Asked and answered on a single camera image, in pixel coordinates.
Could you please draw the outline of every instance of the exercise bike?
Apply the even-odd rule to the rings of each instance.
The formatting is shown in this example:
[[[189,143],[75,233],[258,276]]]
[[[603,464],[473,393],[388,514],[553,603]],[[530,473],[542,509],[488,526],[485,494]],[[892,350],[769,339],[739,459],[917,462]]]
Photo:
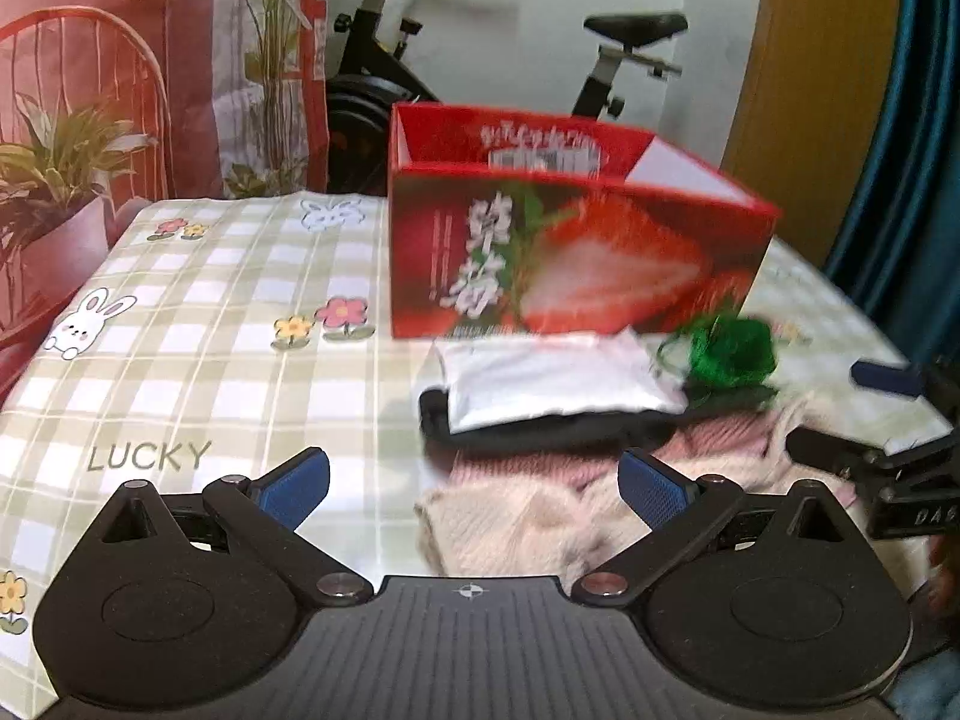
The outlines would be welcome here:
[[[412,19],[400,23],[400,39],[388,50],[376,39],[387,0],[363,0],[350,16],[337,16],[333,30],[347,33],[337,76],[326,87],[326,114],[330,132],[328,191],[386,194],[387,141],[394,103],[437,101],[427,86],[403,64],[410,39],[422,25]],[[573,115],[597,119],[604,110],[616,118],[624,100],[611,96],[613,76],[621,63],[648,68],[650,76],[666,80],[680,67],[636,49],[685,31],[683,13],[642,13],[589,16],[584,27],[620,45],[601,45],[597,62],[584,81]]]

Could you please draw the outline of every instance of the white wall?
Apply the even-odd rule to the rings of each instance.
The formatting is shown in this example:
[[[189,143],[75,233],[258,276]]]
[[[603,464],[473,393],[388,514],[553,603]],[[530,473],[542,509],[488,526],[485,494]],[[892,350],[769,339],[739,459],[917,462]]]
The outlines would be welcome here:
[[[360,1],[328,1],[328,74],[344,42],[333,19]],[[388,0],[379,35],[392,45],[401,16],[424,23],[404,60],[442,100],[563,113],[573,108],[601,40],[584,30],[584,17],[682,6],[683,0]],[[651,53],[670,58],[673,47],[667,42]],[[614,86],[626,100],[620,121],[656,127],[667,86],[625,65]]]
[[[675,59],[659,132],[718,165],[723,158],[757,22],[760,0],[685,0],[690,30]]]

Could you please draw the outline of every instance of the person's hand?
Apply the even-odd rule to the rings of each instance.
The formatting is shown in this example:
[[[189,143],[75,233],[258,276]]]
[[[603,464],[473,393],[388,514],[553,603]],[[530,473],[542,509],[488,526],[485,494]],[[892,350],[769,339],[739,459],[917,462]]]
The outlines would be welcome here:
[[[939,570],[930,579],[930,610],[947,613],[955,605],[960,581],[960,535],[930,536],[930,565]]]

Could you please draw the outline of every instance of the white package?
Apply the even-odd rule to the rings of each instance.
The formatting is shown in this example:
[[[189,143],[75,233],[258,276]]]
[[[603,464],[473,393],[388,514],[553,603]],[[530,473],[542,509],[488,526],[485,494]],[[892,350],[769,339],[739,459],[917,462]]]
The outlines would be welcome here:
[[[632,330],[437,343],[448,388],[450,433],[544,415],[680,413],[686,398],[655,378]]]

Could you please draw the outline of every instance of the gray ribbed surface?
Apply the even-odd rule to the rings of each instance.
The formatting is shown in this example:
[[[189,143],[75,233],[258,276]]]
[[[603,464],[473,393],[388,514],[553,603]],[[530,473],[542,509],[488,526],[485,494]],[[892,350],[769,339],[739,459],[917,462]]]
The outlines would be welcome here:
[[[466,598],[469,584],[485,592]],[[313,617],[260,685],[166,720],[760,720],[684,685],[626,615],[570,603],[551,579],[392,578]],[[72,702],[49,720],[125,715]],[[893,720],[877,701],[805,720]]]

